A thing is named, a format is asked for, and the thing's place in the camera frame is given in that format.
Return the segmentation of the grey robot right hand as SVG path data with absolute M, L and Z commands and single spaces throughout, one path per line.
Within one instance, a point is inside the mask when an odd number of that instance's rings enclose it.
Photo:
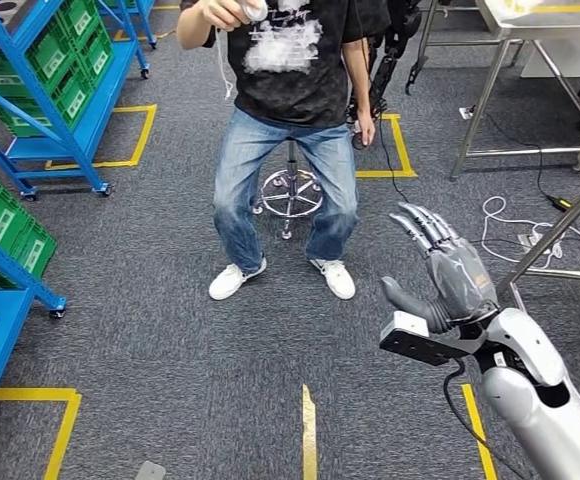
M 398 310 L 425 320 L 432 333 L 442 334 L 477 321 L 498 308 L 495 284 L 478 252 L 442 216 L 413 203 L 399 202 L 389 218 L 401 227 L 424 260 L 437 297 L 421 300 L 396 279 L 381 279 L 385 297 Z

